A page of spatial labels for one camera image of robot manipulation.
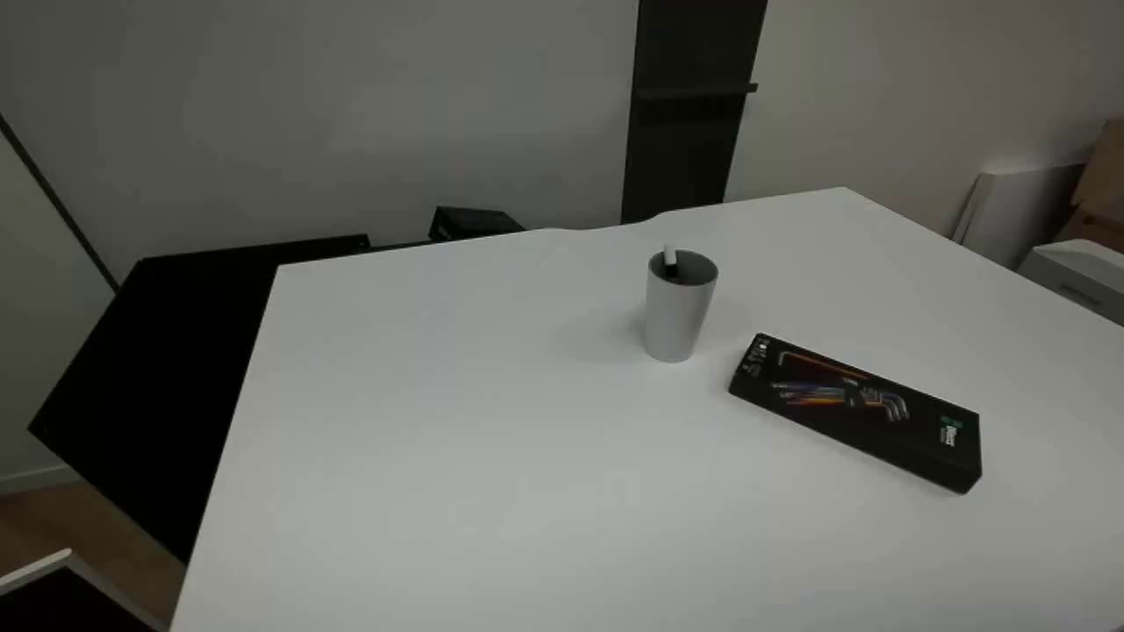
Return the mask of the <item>white appliance at right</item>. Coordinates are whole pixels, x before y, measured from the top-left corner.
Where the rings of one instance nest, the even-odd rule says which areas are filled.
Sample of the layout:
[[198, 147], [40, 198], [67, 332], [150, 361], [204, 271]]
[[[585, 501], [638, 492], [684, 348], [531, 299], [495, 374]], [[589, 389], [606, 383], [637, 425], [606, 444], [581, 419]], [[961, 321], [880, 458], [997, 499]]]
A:
[[1090, 240], [1042, 244], [1020, 276], [1124, 328], [1124, 253]]

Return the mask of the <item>brown cardboard box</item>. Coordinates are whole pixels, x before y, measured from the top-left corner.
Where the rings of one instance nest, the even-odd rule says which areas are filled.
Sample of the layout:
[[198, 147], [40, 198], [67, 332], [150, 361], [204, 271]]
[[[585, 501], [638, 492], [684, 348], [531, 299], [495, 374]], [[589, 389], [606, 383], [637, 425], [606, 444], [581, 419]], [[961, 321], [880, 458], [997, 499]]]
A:
[[1124, 118], [1109, 119], [1090, 151], [1065, 240], [1093, 240], [1124, 253]]

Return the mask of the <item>white ceramic mug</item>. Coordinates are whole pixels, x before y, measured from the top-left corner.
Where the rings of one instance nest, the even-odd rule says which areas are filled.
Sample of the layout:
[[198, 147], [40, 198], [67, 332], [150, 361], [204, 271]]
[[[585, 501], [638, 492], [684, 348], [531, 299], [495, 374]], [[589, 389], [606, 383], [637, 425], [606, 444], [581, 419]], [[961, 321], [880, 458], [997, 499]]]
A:
[[678, 250], [678, 278], [666, 280], [660, 253], [646, 264], [641, 346], [660, 361], [684, 361], [702, 334], [720, 271], [708, 256]]

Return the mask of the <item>dark wall pillar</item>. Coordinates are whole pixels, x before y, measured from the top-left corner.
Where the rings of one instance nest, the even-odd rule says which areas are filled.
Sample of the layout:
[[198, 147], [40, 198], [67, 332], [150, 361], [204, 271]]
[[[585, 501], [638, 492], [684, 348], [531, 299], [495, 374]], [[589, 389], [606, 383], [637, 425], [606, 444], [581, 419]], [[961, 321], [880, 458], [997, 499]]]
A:
[[768, 0], [638, 0], [622, 219], [720, 203]]

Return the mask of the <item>black flat tool box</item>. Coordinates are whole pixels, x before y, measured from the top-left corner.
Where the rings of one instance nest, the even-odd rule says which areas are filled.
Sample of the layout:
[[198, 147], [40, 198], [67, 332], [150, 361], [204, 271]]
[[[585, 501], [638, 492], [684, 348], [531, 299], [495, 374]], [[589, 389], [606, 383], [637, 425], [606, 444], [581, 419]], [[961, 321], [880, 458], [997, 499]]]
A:
[[954, 497], [982, 479], [975, 410], [768, 334], [750, 336], [727, 394]]

